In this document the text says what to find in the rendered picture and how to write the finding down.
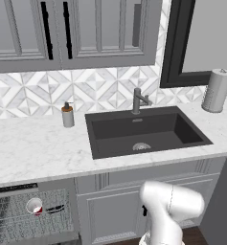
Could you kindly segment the narrow grey wall cupboard door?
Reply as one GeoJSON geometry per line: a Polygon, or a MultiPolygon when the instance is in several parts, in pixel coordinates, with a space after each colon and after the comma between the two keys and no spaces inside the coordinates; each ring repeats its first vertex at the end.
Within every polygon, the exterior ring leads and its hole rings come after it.
{"type": "Polygon", "coordinates": [[[55,0],[0,0],[0,73],[60,68],[55,0]],[[48,58],[41,1],[49,13],[53,60],[48,58]]]}

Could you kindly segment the dark grey sink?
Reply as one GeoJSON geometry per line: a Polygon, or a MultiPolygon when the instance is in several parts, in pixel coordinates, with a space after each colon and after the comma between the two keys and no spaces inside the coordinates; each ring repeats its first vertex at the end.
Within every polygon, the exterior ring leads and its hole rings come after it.
{"type": "Polygon", "coordinates": [[[85,121],[93,159],[212,144],[177,106],[86,114],[85,121]]]}

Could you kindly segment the wide grey wall cupboard door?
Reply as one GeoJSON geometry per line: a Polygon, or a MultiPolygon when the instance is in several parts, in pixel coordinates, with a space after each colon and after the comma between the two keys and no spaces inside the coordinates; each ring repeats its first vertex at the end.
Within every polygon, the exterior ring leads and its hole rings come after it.
{"type": "Polygon", "coordinates": [[[56,0],[66,70],[153,65],[163,0],[56,0]],[[73,58],[68,58],[63,2],[68,2],[73,58]]]}

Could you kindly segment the grey metal tap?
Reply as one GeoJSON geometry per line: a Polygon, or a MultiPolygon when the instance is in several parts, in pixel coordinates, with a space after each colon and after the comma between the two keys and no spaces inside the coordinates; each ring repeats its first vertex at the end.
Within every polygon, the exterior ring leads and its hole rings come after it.
{"type": "Polygon", "coordinates": [[[138,115],[140,113],[140,107],[144,105],[152,105],[152,102],[148,99],[148,95],[141,95],[140,88],[135,88],[133,94],[132,114],[138,115]]]}

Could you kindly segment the red and white cup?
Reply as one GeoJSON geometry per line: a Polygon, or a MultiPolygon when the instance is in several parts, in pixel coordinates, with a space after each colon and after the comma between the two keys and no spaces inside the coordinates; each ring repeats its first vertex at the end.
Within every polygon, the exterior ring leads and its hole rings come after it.
{"type": "Polygon", "coordinates": [[[26,205],[26,210],[28,213],[33,215],[41,215],[42,214],[42,201],[35,197],[31,198],[26,205]]]}

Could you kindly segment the black window frame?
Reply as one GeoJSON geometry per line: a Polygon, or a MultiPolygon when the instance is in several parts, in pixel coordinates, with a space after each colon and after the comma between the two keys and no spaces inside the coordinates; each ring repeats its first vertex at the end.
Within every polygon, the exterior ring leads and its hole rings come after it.
{"type": "Polygon", "coordinates": [[[206,85],[227,70],[227,0],[171,0],[160,86],[206,85]]]}

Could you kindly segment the white paper towel roll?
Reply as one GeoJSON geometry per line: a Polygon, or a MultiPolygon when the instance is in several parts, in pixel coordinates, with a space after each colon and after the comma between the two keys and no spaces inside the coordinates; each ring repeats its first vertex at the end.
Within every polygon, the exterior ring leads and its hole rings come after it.
{"type": "Polygon", "coordinates": [[[214,69],[211,72],[201,107],[210,113],[220,113],[226,97],[227,69],[214,69]]]}

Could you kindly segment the grey soap dispenser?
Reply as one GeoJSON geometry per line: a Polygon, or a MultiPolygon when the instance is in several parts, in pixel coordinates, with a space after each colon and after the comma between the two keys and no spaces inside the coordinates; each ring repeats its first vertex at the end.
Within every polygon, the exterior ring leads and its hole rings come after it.
{"type": "Polygon", "coordinates": [[[66,128],[73,127],[75,125],[74,121],[74,109],[68,101],[64,103],[61,108],[63,126],[66,128]]]}

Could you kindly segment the dark grey side panel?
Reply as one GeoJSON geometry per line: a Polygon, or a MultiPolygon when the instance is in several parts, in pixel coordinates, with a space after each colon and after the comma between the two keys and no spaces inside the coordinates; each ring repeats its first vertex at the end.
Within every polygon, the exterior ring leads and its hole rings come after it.
{"type": "Polygon", "coordinates": [[[199,230],[208,245],[227,245],[227,160],[199,230]]]}

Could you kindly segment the grey base cupboard door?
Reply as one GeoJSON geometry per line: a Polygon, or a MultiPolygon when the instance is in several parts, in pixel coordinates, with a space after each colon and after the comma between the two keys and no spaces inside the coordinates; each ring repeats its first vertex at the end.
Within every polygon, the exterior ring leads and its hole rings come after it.
{"type": "MultiPolygon", "coordinates": [[[[219,175],[220,175],[219,173],[205,174],[205,175],[180,174],[180,175],[174,175],[172,177],[171,176],[160,177],[160,178],[152,177],[151,179],[148,180],[165,182],[168,184],[192,189],[201,193],[205,201],[204,212],[197,218],[189,218],[185,221],[179,222],[179,225],[181,226],[182,229],[187,229],[187,228],[198,226],[202,221],[204,213],[208,207],[208,204],[210,202],[210,199],[216,187],[216,183],[218,181],[219,175]]],[[[151,221],[147,215],[146,231],[150,229],[150,225],[151,225],[151,221]]]]}
{"type": "Polygon", "coordinates": [[[141,237],[146,232],[140,187],[80,194],[79,226],[82,245],[105,245],[141,237]]]}

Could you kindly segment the grey dishwasher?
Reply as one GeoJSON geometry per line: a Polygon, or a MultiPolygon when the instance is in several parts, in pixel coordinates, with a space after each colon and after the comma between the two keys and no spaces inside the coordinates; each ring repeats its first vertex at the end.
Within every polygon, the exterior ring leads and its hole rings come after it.
{"type": "MultiPolygon", "coordinates": [[[[9,187],[0,187],[0,198],[1,197],[9,197],[18,194],[25,194],[31,192],[42,192],[47,190],[56,190],[56,189],[67,189],[69,191],[69,201],[71,207],[71,214],[73,218],[73,232],[79,232],[79,219],[78,219],[78,211],[76,204],[76,193],[74,183],[71,179],[66,180],[56,180],[56,181],[48,181],[48,182],[40,182],[40,183],[30,183],[9,187]]],[[[79,238],[77,240],[70,240],[67,242],[55,243],[50,245],[78,245],[79,238]]]]}

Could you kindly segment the grey false drawer front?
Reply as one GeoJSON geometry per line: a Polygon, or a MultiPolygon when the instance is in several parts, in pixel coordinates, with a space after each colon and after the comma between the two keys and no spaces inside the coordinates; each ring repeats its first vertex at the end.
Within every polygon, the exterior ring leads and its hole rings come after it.
{"type": "Polygon", "coordinates": [[[220,173],[226,157],[217,157],[168,165],[144,167],[115,172],[77,177],[75,180],[78,194],[114,189],[123,185],[135,185],[147,179],[178,179],[182,176],[203,176],[220,173]]]}

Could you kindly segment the grey dishwasher door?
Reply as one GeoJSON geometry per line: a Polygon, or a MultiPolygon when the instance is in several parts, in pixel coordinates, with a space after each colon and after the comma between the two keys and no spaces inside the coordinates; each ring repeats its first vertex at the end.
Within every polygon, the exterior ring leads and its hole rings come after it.
{"type": "Polygon", "coordinates": [[[42,237],[23,239],[21,241],[8,243],[7,245],[50,245],[55,243],[67,242],[70,240],[77,240],[78,238],[78,232],[64,232],[61,234],[50,234],[42,237]]]}

